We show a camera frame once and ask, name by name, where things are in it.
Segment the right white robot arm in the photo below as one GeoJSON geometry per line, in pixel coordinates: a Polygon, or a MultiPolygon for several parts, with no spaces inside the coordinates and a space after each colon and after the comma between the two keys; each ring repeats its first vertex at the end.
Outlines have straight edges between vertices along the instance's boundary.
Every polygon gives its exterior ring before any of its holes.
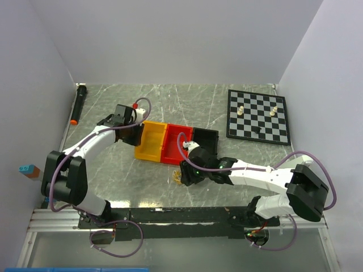
{"type": "Polygon", "coordinates": [[[236,158],[219,159],[194,141],[183,142],[179,151],[183,157],[180,180],[186,186],[210,179],[217,184],[246,185],[273,193],[269,197],[255,196],[234,217],[244,227],[276,226],[283,215],[296,214],[310,222],[319,222],[323,216],[329,188],[305,165],[313,160],[311,155],[263,167],[236,158]]]}

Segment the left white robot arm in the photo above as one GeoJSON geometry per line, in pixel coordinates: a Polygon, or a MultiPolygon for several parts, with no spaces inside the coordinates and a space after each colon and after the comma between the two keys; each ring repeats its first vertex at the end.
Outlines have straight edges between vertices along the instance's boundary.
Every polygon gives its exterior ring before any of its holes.
{"type": "Polygon", "coordinates": [[[80,142],[62,152],[50,152],[41,184],[42,195],[51,202],[65,202],[91,215],[92,222],[100,228],[107,227],[112,221],[111,204],[89,188],[87,163],[117,141],[139,146],[146,116],[147,111],[136,103],[131,107],[118,104],[115,112],[100,120],[80,142]]]}

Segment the red plastic bin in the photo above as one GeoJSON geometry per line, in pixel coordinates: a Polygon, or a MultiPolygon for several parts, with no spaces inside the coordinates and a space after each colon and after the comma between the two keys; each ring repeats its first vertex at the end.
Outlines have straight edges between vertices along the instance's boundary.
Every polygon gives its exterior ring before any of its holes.
{"type": "Polygon", "coordinates": [[[161,163],[179,165],[179,163],[183,161],[183,157],[177,147],[179,133],[184,133],[187,140],[190,141],[193,134],[193,128],[175,124],[167,125],[161,152],[161,163]]]}

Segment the black plastic bin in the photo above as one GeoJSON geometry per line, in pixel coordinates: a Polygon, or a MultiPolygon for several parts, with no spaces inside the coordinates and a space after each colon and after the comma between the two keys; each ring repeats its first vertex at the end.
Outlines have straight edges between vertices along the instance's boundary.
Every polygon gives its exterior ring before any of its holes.
{"type": "Polygon", "coordinates": [[[193,128],[192,140],[207,150],[211,155],[218,154],[219,132],[217,130],[193,128]]]}

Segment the yellow plastic bin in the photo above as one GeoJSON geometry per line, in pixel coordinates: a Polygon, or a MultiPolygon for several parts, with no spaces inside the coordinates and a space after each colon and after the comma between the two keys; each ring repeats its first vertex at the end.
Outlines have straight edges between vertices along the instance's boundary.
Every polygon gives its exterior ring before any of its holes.
{"type": "Polygon", "coordinates": [[[154,121],[145,121],[143,124],[141,144],[134,148],[134,157],[138,160],[159,163],[167,124],[154,121]]]}

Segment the black orange marker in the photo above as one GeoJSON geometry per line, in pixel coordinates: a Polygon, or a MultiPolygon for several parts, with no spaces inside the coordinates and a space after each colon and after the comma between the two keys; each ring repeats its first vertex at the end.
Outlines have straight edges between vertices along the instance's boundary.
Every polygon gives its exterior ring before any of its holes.
{"type": "Polygon", "coordinates": [[[77,88],[77,95],[74,103],[74,108],[71,114],[71,119],[70,119],[71,125],[78,124],[87,94],[88,94],[87,87],[85,85],[79,85],[77,88]]]}

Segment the white chess pawn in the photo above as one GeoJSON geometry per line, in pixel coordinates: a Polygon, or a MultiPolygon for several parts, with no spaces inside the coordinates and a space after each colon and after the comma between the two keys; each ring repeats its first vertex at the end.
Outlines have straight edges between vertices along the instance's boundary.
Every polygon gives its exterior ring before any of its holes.
{"type": "Polygon", "coordinates": [[[271,117],[275,116],[277,114],[277,110],[278,110],[277,106],[273,107],[272,110],[270,111],[269,115],[271,117]]]}
{"type": "Polygon", "coordinates": [[[237,110],[237,115],[242,116],[244,113],[244,106],[240,106],[237,110]]]}

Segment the black chess piece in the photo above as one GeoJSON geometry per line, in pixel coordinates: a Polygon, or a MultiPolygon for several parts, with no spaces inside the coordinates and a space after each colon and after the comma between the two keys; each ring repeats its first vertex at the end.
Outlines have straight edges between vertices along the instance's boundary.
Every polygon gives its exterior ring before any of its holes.
{"type": "Polygon", "coordinates": [[[259,133],[260,133],[260,131],[261,131],[261,128],[260,128],[260,127],[254,127],[254,128],[252,129],[252,131],[253,131],[253,132],[255,132],[256,134],[259,134],[259,133]]]}

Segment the black white chessboard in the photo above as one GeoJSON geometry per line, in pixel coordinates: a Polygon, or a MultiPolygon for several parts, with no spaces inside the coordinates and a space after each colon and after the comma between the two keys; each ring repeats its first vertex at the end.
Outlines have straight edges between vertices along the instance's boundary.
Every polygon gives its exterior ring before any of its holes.
{"type": "Polygon", "coordinates": [[[231,139],[289,146],[290,132],[285,98],[247,91],[228,90],[226,136],[231,139]],[[244,106],[242,116],[237,115],[244,106]],[[277,114],[269,115],[277,106],[277,114]],[[254,127],[260,127],[256,134],[254,127]]]}

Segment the white chess pawn right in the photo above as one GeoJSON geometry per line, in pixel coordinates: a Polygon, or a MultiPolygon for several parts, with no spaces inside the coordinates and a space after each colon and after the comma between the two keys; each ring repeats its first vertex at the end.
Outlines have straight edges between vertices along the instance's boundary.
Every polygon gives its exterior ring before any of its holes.
{"type": "Polygon", "coordinates": [[[277,106],[273,107],[272,110],[270,111],[269,115],[271,117],[275,116],[277,114],[277,110],[278,110],[277,106]]]}

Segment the blue brown block tool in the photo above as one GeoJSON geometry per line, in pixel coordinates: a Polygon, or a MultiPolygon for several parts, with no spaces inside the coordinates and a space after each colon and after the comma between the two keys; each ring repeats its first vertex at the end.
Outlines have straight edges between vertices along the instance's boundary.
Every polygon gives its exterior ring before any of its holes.
{"type": "Polygon", "coordinates": [[[21,165],[19,172],[33,181],[42,181],[43,179],[42,170],[33,164],[21,165]]]}

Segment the blue box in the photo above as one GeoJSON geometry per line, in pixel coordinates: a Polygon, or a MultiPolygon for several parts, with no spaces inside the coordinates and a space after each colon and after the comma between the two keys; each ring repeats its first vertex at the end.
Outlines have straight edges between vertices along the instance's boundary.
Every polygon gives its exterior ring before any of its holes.
{"type": "Polygon", "coordinates": [[[146,267],[126,268],[95,268],[95,267],[32,267],[32,268],[6,268],[5,272],[149,272],[146,267]]]}

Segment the white tape dispenser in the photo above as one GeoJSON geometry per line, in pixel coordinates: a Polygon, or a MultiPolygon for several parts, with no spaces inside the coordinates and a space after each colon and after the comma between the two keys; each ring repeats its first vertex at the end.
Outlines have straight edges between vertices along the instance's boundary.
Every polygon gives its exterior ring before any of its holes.
{"type": "Polygon", "coordinates": [[[301,155],[297,158],[288,159],[282,165],[280,165],[279,168],[280,169],[285,169],[285,168],[295,169],[298,164],[302,164],[302,165],[309,167],[313,162],[314,162],[314,160],[311,157],[309,157],[307,155],[301,155]]]}

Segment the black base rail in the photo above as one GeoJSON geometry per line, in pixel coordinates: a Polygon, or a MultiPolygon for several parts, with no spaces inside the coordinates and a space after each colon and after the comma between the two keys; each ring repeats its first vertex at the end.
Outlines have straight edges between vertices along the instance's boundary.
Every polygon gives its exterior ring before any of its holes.
{"type": "Polygon", "coordinates": [[[279,217],[247,217],[247,207],[163,207],[114,208],[110,223],[81,215],[81,230],[111,230],[116,241],[133,239],[176,239],[227,237],[244,239],[244,231],[253,228],[278,227],[279,217]]]}

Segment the aluminium frame rail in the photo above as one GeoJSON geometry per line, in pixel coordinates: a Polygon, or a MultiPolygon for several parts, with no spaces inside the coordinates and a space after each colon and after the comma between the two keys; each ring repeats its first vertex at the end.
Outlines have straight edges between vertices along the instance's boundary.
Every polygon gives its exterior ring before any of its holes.
{"type": "Polygon", "coordinates": [[[146,267],[150,271],[340,271],[325,223],[284,218],[265,249],[224,237],[114,242],[90,247],[75,211],[35,210],[18,267],[146,267]]]}

